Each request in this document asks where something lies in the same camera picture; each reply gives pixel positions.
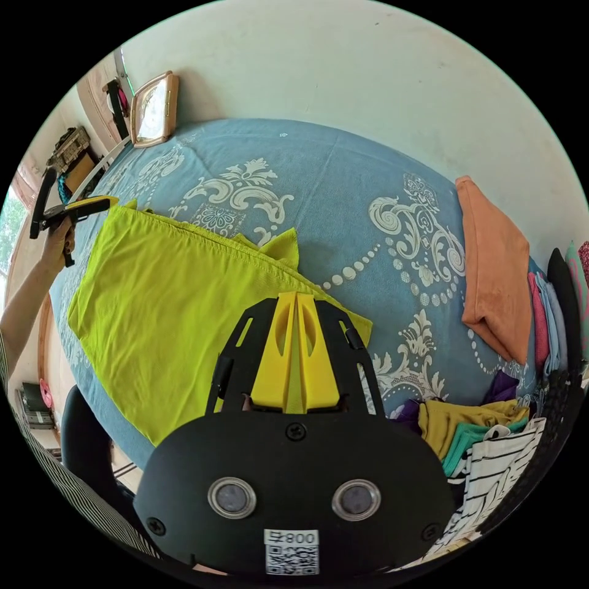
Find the purple cloth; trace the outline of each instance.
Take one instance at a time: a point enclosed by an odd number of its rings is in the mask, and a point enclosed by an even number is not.
[[[422,429],[419,427],[419,405],[417,401],[408,400],[403,406],[403,410],[397,416],[397,423],[404,423],[411,431],[419,436],[422,435]]]
[[[512,401],[516,397],[517,385],[519,383],[520,381],[518,379],[505,374],[503,370],[498,370],[491,383],[491,388],[487,391],[481,405],[495,403],[497,401]]]

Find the folded orange cloth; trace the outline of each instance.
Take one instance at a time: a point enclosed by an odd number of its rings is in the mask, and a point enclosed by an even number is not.
[[[532,325],[529,243],[470,176],[458,178],[456,190],[466,254],[462,322],[502,358],[525,364]]]

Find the label sticker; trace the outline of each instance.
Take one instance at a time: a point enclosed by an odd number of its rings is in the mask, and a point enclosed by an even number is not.
[[[265,529],[266,573],[319,575],[319,532],[316,529]]]

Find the black and white striped cloth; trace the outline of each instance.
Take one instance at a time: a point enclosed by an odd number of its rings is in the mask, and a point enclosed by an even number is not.
[[[4,339],[0,333],[0,378],[2,379],[5,391],[8,391],[7,376],[8,364],[6,350],[4,348]],[[82,514],[95,528],[107,537],[118,540],[154,558],[160,558],[145,538],[131,524],[108,505],[108,503],[103,501],[86,483],[66,470],[60,462],[41,446],[25,424],[19,419],[12,405],[10,405],[10,409],[18,424],[18,429],[25,438],[33,456],[37,459],[45,474],[78,513]]]
[[[451,485],[464,485],[462,506],[453,514],[444,534],[428,553],[400,568],[421,564],[464,541],[477,539],[480,534],[476,529],[515,485],[534,456],[545,424],[545,418],[532,419],[519,433],[496,426],[482,442],[469,448],[448,479]]]

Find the lens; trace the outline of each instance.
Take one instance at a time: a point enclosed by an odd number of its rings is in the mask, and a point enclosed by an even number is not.
[[[256,507],[256,494],[244,480],[224,477],[209,488],[209,505],[219,515],[229,519],[242,519]]]
[[[223,485],[217,491],[217,503],[219,506],[232,514],[242,512],[247,505],[245,491],[237,485]]]
[[[336,515],[349,522],[370,517],[380,506],[380,491],[368,480],[355,479],[341,485],[333,496],[331,507]]]

